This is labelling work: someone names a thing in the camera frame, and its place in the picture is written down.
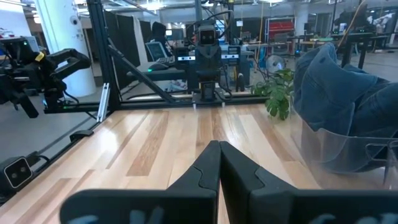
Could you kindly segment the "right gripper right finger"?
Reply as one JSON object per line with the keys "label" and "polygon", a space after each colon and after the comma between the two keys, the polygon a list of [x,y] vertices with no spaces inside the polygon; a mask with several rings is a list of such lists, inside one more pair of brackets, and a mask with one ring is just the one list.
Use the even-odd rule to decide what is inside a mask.
{"label": "right gripper right finger", "polygon": [[398,224],[398,192],[305,190],[222,141],[221,185],[230,224]]}

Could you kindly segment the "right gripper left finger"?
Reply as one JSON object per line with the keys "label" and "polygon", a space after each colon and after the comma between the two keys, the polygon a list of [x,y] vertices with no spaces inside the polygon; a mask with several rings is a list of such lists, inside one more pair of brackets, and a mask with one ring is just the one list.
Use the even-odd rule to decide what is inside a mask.
{"label": "right gripper left finger", "polygon": [[215,224],[221,146],[210,141],[165,190],[90,189],[62,203],[61,224]]}

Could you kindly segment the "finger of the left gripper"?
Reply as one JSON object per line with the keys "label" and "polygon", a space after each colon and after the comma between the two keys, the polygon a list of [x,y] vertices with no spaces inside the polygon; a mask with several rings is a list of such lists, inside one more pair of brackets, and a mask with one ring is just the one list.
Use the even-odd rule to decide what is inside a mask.
{"label": "finger of the left gripper", "polygon": [[204,56],[199,51],[199,46],[177,47],[174,49],[175,67],[177,69],[188,69],[204,65]]}
{"label": "finger of the left gripper", "polygon": [[211,49],[210,62],[212,67],[221,67],[223,65],[238,66],[241,60],[240,46],[216,46]]}

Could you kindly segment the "black computer mouse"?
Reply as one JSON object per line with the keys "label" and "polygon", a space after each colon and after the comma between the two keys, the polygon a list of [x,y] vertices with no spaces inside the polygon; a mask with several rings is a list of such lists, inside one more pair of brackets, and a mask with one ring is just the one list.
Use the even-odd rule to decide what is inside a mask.
{"label": "black computer mouse", "polygon": [[158,71],[158,70],[167,70],[169,68],[168,65],[159,63],[159,62],[154,62],[152,65],[149,66],[148,71]]}

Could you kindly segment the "person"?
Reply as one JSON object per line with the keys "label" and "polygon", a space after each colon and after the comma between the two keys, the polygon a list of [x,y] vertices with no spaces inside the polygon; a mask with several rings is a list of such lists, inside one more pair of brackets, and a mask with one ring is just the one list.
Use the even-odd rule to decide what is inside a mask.
{"label": "person", "polygon": [[163,46],[165,53],[168,57],[171,57],[172,54],[168,50],[166,46],[166,26],[159,22],[154,22],[152,24],[152,35],[150,38],[150,42],[159,42]]}

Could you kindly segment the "white desk fan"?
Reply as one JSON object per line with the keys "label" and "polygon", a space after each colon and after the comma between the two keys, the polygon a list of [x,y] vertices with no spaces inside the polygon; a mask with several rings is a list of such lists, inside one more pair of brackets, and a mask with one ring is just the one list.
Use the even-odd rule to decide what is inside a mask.
{"label": "white desk fan", "polygon": [[275,73],[279,70],[286,68],[286,62],[284,58],[279,55],[270,55],[266,59],[266,71],[268,73]]}

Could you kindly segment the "clear plastic bin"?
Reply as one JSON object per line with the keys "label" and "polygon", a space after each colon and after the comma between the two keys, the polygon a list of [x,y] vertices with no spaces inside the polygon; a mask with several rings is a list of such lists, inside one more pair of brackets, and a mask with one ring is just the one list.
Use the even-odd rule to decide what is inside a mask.
{"label": "clear plastic bin", "polygon": [[387,144],[387,163],[384,167],[367,172],[336,174],[328,172],[312,160],[310,143],[322,134],[332,133],[325,129],[318,131],[301,118],[290,100],[290,135],[305,165],[314,176],[317,184],[323,189],[398,189],[398,140]]}

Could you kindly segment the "green potted plant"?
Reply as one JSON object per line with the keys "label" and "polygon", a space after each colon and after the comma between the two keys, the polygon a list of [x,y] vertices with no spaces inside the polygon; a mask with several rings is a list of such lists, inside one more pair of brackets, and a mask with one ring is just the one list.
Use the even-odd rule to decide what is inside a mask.
{"label": "green potted plant", "polygon": [[293,92],[294,72],[285,68],[263,74],[264,81],[252,88],[253,95],[265,97],[265,107],[271,117],[286,120],[290,113],[290,94]]}

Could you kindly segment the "red bin storage rack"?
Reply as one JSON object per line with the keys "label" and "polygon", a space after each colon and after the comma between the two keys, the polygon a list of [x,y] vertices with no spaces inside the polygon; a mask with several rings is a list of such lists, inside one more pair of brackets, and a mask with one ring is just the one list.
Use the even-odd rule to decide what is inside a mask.
{"label": "red bin storage rack", "polygon": [[295,33],[294,17],[276,17],[268,19],[268,38],[273,40],[276,34],[287,34],[292,36]]}

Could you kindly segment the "black partition panel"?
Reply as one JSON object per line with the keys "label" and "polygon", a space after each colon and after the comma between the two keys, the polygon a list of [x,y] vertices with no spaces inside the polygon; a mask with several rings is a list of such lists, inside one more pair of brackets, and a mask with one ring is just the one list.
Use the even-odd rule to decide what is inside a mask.
{"label": "black partition panel", "polygon": [[125,58],[135,67],[147,63],[145,42],[152,32],[150,22],[109,11],[104,11],[104,18],[108,37]]}

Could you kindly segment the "white aluminium bar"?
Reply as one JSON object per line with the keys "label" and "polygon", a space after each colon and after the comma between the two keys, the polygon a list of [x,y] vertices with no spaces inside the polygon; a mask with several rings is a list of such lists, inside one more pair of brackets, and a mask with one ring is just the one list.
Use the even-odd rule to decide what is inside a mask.
{"label": "white aluminium bar", "polygon": [[101,92],[101,98],[99,101],[99,107],[98,107],[98,112],[97,112],[97,117],[96,117],[96,122],[97,123],[102,123],[106,117],[106,113],[108,110],[108,102],[109,102],[109,95],[110,95],[110,85],[109,83],[104,83],[103,84],[103,89]]}

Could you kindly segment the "black table edge clip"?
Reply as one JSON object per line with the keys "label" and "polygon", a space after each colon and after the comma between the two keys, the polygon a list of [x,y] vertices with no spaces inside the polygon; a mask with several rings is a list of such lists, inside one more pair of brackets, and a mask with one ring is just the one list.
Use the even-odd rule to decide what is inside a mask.
{"label": "black table edge clip", "polygon": [[85,137],[90,137],[93,134],[94,134],[94,131],[89,130],[89,129],[79,130],[79,131],[75,131],[74,133],[69,135],[69,138],[70,138],[71,142],[75,142],[75,141],[79,141]]}

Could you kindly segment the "white round column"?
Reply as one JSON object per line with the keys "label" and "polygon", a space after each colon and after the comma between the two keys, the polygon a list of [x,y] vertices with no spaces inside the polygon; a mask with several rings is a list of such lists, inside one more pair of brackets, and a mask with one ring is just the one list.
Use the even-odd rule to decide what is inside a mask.
{"label": "white round column", "polygon": [[[51,54],[63,49],[75,49],[88,55],[75,0],[34,0],[34,2]],[[71,16],[79,18],[77,25],[70,22]],[[93,71],[90,67],[69,75],[63,81],[67,85],[67,92],[74,97],[92,95],[96,91]]]}

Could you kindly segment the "black workbench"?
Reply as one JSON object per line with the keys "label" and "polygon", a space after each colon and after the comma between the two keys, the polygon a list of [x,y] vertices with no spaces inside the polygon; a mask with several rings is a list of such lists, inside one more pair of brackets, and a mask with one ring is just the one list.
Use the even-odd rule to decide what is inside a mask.
{"label": "black workbench", "polygon": [[342,40],[342,43],[338,44],[337,49],[342,49],[343,57],[341,59],[341,66],[351,63],[351,54],[353,49],[357,46],[359,50],[359,62],[358,67],[363,68],[365,56],[368,50],[376,49],[378,41],[382,42],[382,46],[386,46],[386,40],[389,38],[387,34],[375,34],[372,32],[362,32],[362,33],[350,33],[346,37],[343,34],[332,34],[336,40]]}

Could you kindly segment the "black aluminium table frame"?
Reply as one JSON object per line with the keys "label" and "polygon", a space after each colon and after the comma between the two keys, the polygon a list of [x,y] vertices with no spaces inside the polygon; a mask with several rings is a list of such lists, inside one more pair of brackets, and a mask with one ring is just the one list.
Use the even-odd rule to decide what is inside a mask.
{"label": "black aluminium table frame", "polygon": [[[100,0],[89,0],[88,9],[94,14],[94,33],[99,41],[101,71],[105,75],[105,83],[109,83],[111,88],[107,112],[198,106],[193,105],[192,96],[199,92],[199,88],[193,91],[192,96],[176,98],[173,93],[163,91],[125,58],[108,37],[104,26],[103,5],[100,3]],[[202,25],[213,25],[213,23],[210,19],[205,19],[199,22],[198,28]],[[38,111],[26,95],[24,91],[25,85],[33,85],[43,91],[45,100],[44,112],[46,114],[98,110],[100,103],[76,102],[74,104],[67,104],[60,100],[61,97],[68,94],[67,86],[63,82],[63,79],[74,72],[88,68],[91,62],[87,56],[75,49],[65,49],[50,55],[33,52],[23,38],[12,41],[11,45],[5,48],[5,51],[11,59],[11,64],[6,68],[0,67],[0,93],[5,95],[10,102],[21,105],[28,117],[36,118]],[[115,62],[120,63],[141,83],[148,86],[158,95],[158,98],[132,102],[121,101],[119,98],[119,88],[114,76],[113,65]],[[258,95],[233,95],[233,99],[225,104],[256,104],[264,100],[265,97]],[[200,103],[199,105],[216,106],[218,104],[221,103]]]}

